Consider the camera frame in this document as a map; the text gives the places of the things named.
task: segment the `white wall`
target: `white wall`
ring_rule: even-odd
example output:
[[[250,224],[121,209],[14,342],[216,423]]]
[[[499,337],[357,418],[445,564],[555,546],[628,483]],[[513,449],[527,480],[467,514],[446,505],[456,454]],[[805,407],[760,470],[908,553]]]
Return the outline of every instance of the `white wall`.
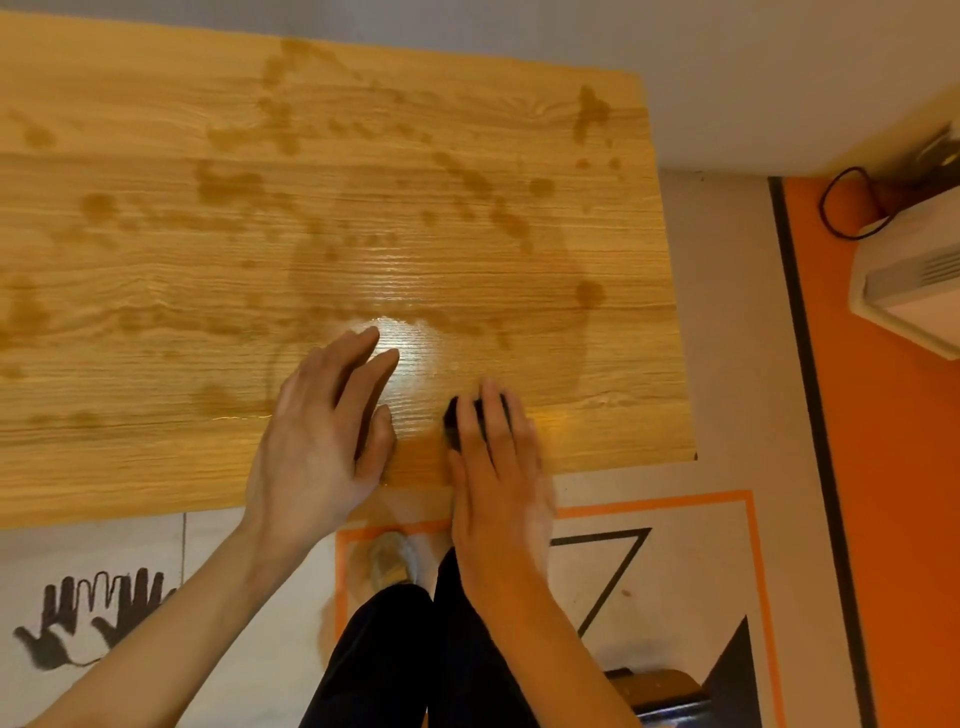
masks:
[[[635,70],[669,168],[811,174],[850,150],[882,161],[960,116],[956,0],[4,4]]]

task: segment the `black sponge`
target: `black sponge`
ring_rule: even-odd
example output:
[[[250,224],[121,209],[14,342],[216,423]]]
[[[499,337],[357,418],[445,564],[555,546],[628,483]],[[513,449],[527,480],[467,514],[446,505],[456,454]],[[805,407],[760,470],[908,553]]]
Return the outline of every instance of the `black sponge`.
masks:
[[[457,452],[460,452],[460,432],[457,429],[457,400],[459,397],[454,397],[450,400],[449,406],[444,412],[444,433],[446,434],[447,443],[455,449]],[[500,395],[500,401],[503,403],[503,411],[507,415],[507,425],[510,425],[510,409],[507,407],[507,398],[503,395]],[[480,423],[480,434],[483,435],[483,439],[486,442],[487,440],[487,424],[484,421],[483,416],[483,401],[474,400],[473,407],[477,411],[477,421]]]

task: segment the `black cable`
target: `black cable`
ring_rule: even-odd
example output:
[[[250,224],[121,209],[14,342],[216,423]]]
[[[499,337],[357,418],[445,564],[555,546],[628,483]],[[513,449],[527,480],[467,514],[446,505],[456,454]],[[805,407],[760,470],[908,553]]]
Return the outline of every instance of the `black cable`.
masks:
[[[876,226],[873,230],[870,232],[864,232],[862,235],[847,235],[845,232],[839,231],[832,225],[827,217],[827,196],[830,194],[830,190],[833,189],[833,186],[840,182],[840,180],[849,175],[850,172],[857,172],[863,177],[867,183],[867,192],[870,193],[870,199],[874,201],[876,211],[880,213],[880,217],[886,218],[886,220]],[[824,190],[824,194],[820,196],[820,202],[817,204],[817,211],[820,212],[820,219],[824,223],[824,227],[830,231],[831,235],[834,237],[839,237],[841,240],[851,240],[856,242],[857,240],[863,240],[871,235],[876,235],[878,232],[890,225],[890,223],[894,221],[894,218],[902,212],[902,207],[894,210],[893,212],[887,212],[886,207],[883,206],[880,198],[876,195],[876,183],[870,176],[870,173],[867,172],[867,170],[863,167],[847,167],[847,169],[834,177],[830,181],[830,184],[827,185],[827,189]]]

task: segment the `air conditioner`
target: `air conditioner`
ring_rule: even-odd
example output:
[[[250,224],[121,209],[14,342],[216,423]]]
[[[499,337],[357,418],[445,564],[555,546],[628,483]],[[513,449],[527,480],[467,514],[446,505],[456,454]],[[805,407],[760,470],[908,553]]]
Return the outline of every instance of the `air conditioner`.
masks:
[[[960,187],[904,210],[860,241],[850,309],[944,358],[960,358]]]

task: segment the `forearm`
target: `forearm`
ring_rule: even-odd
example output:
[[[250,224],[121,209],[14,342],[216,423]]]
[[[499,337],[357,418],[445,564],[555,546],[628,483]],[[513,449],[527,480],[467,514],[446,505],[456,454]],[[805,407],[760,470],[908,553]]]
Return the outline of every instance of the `forearm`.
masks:
[[[290,568],[231,533],[206,563],[31,725],[173,726]]]
[[[517,590],[485,621],[542,728],[636,728],[545,582]]]

